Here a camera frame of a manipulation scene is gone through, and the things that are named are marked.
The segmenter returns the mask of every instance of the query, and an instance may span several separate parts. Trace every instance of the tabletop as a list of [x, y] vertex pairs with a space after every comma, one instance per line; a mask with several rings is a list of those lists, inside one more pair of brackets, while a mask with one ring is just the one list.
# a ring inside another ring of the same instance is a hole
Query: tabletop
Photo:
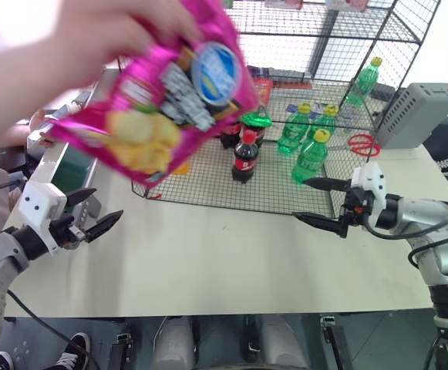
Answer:
[[[51, 180], [63, 145], [46, 152], [34, 180]], [[376, 159], [390, 193], [448, 200], [448, 183], [423, 146]], [[376, 239], [360, 227], [340, 239], [292, 216], [146, 200], [103, 165], [93, 186], [103, 214], [124, 215], [99, 240], [33, 261], [15, 280], [11, 289], [39, 316], [431, 307], [404, 240]], [[8, 225], [20, 223], [13, 211]], [[25, 313], [9, 302], [6, 315]]]

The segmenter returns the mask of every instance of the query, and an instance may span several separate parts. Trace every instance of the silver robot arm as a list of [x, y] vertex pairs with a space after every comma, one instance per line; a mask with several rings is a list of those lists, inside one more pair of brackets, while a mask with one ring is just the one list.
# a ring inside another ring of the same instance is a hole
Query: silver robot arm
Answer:
[[[340, 237], [347, 236], [349, 226], [361, 225], [377, 237], [409, 242], [413, 249], [409, 260], [428, 285], [436, 312], [435, 325], [440, 337], [448, 341], [448, 202], [387, 194], [377, 162], [356, 168], [351, 180], [315, 178], [305, 183], [320, 190], [344, 191], [345, 202], [338, 221], [308, 212], [295, 213], [299, 220]], [[439, 346], [443, 347], [440, 357], [448, 358], [448, 342]]]
[[82, 241], [94, 241], [123, 214], [122, 211], [108, 214], [85, 231], [76, 227], [74, 217], [64, 210], [84, 201], [94, 191], [81, 189], [64, 194], [50, 183], [26, 184], [18, 205], [25, 224], [20, 229], [10, 227], [0, 233], [0, 334], [8, 288], [30, 261], [48, 252], [54, 255], [60, 247], [76, 249]]

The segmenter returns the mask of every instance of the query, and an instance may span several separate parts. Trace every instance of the metal grid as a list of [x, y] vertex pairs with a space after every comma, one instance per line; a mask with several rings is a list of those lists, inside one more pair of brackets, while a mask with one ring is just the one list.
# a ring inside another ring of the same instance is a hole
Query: metal grid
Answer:
[[[258, 67], [275, 87], [268, 112], [273, 126], [265, 134], [255, 174], [246, 184], [232, 180], [233, 153], [210, 140], [190, 159], [190, 172], [172, 175], [145, 194], [149, 199], [186, 204], [256, 210], [278, 214], [310, 211], [338, 217], [344, 193], [321, 192], [297, 185], [291, 178], [296, 156], [281, 156], [276, 141], [290, 113], [289, 105], [336, 104], [344, 98], [374, 56], [383, 58], [378, 82], [397, 90], [422, 45], [440, 0], [371, 0], [363, 13], [335, 12], [318, 2], [301, 11], [265, 8], [264, 1], [234, 0], [228, 14], [241, 32], [240, 46], [248, 65]], [[284, 86], [282, 82], [300, 82]], [[345, 144], [351, 135], [376, 135], [375, 116], [395, 96], [368, 97], [348, 119], [340, 116], [329, 147]], [[346, 180], [367, 158], [352, 151], [330, 150], [319, 177]]]
[[[245, 184], [232, 180], [234, 162], [232, 150], [224, 150], [220, 140], [206, 142], [189, 160], [190, 172], [170, 175], [159, 186], [150, 190], [148, 198], [186, 204], [256, 210], [274, 214], [309, 211], [333, 216], [326, 192], [299, 185], [291, 178], [295, 156], [278, 154], [277, 144], [265, 142], [253, 177]], [[133, 183], [133, 191], [140, 196], [145, 190]]]
[[[244, 0], [234, 2], [227, 13], [245, 35], [300, 35], [336, 37], [342, 39], [385, 39], [417, 42], [411, 30], [399, 18], [389, 17], [381, 35], [377, 37], [388, 8], [369, 7], [365, 12], [340, 12], [336, 20], [327, 17], [325, 4], [305, 2], [300, 11], [267, 8], [264, 2]], [[331, 34], [328, 28], [333, 27]]]

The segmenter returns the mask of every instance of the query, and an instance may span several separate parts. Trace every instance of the bottle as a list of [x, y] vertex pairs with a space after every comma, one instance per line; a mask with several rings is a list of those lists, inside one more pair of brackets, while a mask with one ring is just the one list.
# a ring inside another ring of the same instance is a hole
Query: bottle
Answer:
[[221, 132], [221, 143], [224, 149], [234, 148], [239, 144], [239, 140], [241, 139], [241, 126], [242, 124], [240, 122], [236, 122], [224, 127]]
[[351, 88], [345, 102], [352, 104], [353, 106], [361, 106], [362, 102], [375, 87], [376, 81], [378, 81], [378, 67], [381, 65], [383, 59], [375, 56], [371, 65], [364, 68], [357, 79], [354, 82], [354, 86]]
[[283, 154], [292, 154], [299, 145], [309, 128], [309, 113], [311, 106], [301, 104], [298, 111], [288, 117], [287, 123], [282, 130], [282, 136], [278, 140], [278, 152]]
[[308, 139], [312, 140], [317, 129], [324, 129], [330, 132], [330, 136], [333, 135], [335, 129], [337, 128], [337, 114], [339, 113], [339, 107], [333, 104], [328, 104], [323, 115], [313, 122], [313, 125], [308, 131]]
[[330, 132], [326, 129], [317, 129], [312, 140], [302, 144], [298, 161], [292, 169], [292, 178], [297, 183], [311, 179], [318, 172], [328, 156], [326, 142], [330, 139]]
[[235, 160], [232, 167], [234, 180], [246, 183], [253, 177], [258, 151], [256, 132], [246, 129], [242, 135], [242, 141], [234, 148]]

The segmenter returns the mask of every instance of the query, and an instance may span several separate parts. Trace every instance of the green plastic bottle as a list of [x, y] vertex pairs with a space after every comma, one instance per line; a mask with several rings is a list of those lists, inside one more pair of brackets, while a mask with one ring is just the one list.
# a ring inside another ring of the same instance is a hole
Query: green plastic bottle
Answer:
[[326, 142], [330, 139], [330, 132], [317, 129], [312, 140], [302, 144], [298, 161], [292, 169], [292, 178], [296, 183], [311, 179], [316, 175], [328, 156]]
[[308, 139], [312, 140], [317, 129], [324, 129], [330, 132], [330, 136], [333, 135], [335, 129], [337, 128], [337, 114], [339, 114], [339, 107], [333, 104], [328, 104], [325, 107], [323, 116], [317, 118], [313, 122], [313, 125], [308, 131]]
[[309, 128], [309, 113], [311, 106], [307, 103], [301, 104], [298, 111], [288, 117], [287, 123], [282, 130], [282, 136], [278, 140], [278, 152], [292, 154], [299, 145]]
[[354, 106], [361, 106], [362, 101], [368, 96], [371, 90], [375, 87], [376, 81], [378, 81], [378, 67], [381, 65], [383, 59], [375, 56], [371, 65], [364, 68], [354, 82], [354, 86], [351, 88], [345, 101]]

